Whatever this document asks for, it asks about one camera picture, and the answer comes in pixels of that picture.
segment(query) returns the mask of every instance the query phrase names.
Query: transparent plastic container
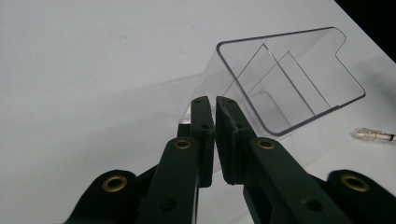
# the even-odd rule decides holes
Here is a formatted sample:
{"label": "transparent plastic container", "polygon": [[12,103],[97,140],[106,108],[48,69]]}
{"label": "transparent plastic container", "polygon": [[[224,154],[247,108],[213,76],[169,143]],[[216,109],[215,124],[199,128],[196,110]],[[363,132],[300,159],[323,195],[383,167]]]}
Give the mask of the transparent plastic container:
{"label": "transparent plastic container", "polygon": [[[336,28],[220,42],[191,99],[234,99],[258,136],[278,138],[364,97],[337,58]],[[180,123],[190,122],[187,109]]]}

